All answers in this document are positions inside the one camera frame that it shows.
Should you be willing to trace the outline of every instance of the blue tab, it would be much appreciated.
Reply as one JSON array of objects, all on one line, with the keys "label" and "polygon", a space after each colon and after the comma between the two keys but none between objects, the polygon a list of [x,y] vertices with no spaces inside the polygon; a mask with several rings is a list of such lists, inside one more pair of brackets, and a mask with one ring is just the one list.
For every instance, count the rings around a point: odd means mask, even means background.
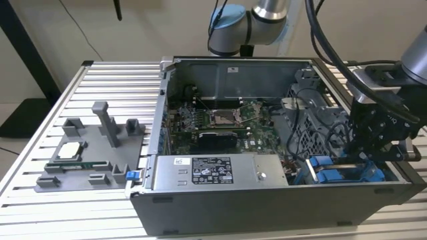
[{"label": "blue tab", "polygon": [[343,177],[337,169],[322,170],[317,173],[317,177],[321,183],[342,181]]},{"label": "blue tab", "polygon": [[310,163],[314,168],[325,165],[334,165],[333,159],[330,156],[313,156],[310,158]]},{"label": "blue tab", "polygon": [[126,173],[126,180],[127,181],[136,181],[140,179],[140,171],[128,171]]}]

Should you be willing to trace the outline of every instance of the power supply label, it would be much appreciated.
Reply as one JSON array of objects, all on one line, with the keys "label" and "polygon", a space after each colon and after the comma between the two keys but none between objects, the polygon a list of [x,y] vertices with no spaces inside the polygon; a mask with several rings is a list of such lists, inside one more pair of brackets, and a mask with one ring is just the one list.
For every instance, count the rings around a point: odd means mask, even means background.
[{"label": "power supply label", "polygon": [[194,157],[191,170],[194,184],[234,183],[230,157]]}]

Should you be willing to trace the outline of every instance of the motherboard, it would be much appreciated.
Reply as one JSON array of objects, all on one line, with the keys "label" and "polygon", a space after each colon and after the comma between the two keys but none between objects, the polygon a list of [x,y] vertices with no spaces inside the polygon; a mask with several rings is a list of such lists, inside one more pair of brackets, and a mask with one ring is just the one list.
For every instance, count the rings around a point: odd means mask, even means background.
[{"label": "motherboard", "polygon": [[173,155],[277,154],[286,156],[271,119],[271,104],[257,100],[202,100],[169,110]]}]

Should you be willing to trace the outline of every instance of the blue plastic clip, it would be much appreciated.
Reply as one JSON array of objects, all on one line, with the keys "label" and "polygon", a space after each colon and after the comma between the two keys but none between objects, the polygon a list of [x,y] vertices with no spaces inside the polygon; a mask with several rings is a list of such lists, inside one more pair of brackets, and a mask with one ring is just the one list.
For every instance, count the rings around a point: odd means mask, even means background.
[{"label": "blue plastic clip", "polygon": [[126,180],[127,181],[138,181],[138,180],[140,180],[140,171],[128,171],[126,173]]}]

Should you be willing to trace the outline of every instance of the black stand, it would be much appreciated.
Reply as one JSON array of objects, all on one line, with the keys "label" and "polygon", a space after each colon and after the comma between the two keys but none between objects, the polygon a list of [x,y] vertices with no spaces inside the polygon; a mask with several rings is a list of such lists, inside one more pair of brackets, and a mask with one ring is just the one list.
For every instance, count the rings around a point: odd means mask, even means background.
[{"label": "black stand", "polygon": [[46,96],[22,102],[0,126],[0,137],[31,138],[62,92],[8,0],[0,0],[0,26]]}]

